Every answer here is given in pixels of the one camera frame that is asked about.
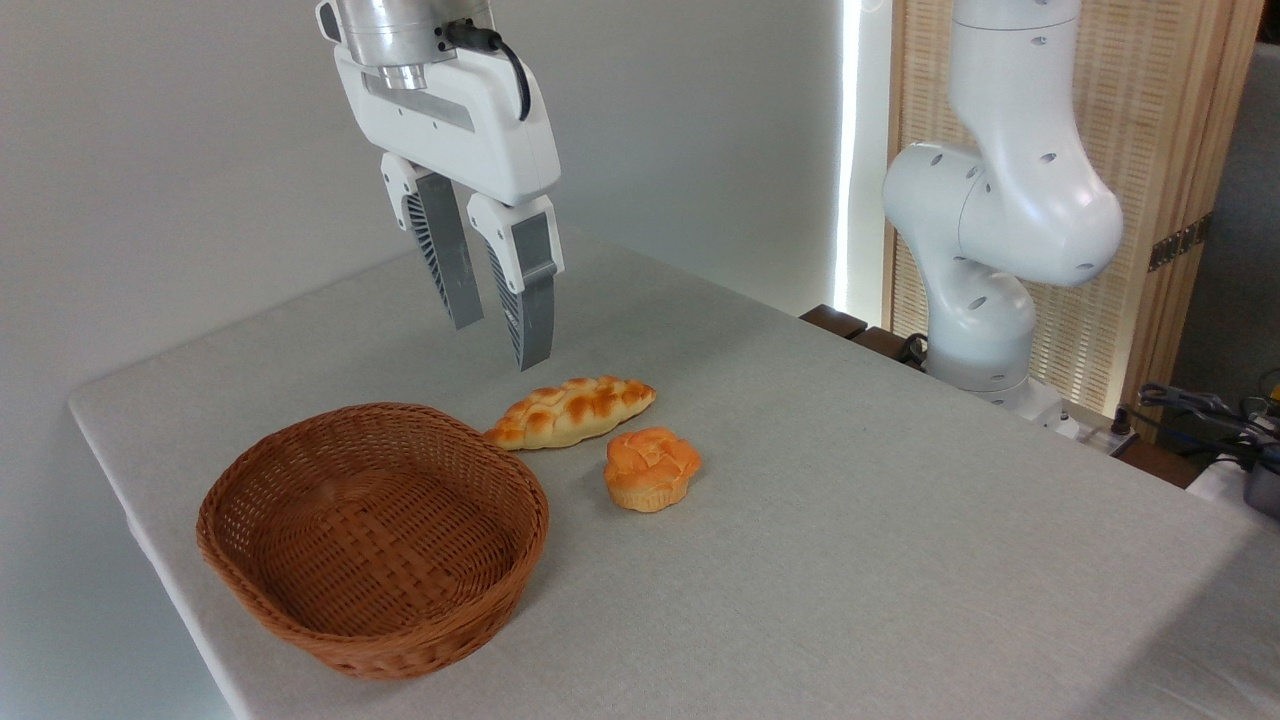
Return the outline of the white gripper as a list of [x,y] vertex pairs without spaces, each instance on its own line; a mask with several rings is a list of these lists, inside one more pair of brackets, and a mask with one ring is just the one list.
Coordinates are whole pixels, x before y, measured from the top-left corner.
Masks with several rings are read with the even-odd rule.
[[387,151],[381,174],[397,222],[413,236],[454,327],[481,320],[483,305],[451,181],[479,192],[467,213],[485,240],[520,369],[547,360],[554,277],[564,269],[547,195],[561,160],[532,72],[513,64],[506,44],[495,53],[460,47],[426,65],[424,88],[392,88],[346,45],[333,54],[360,129]]

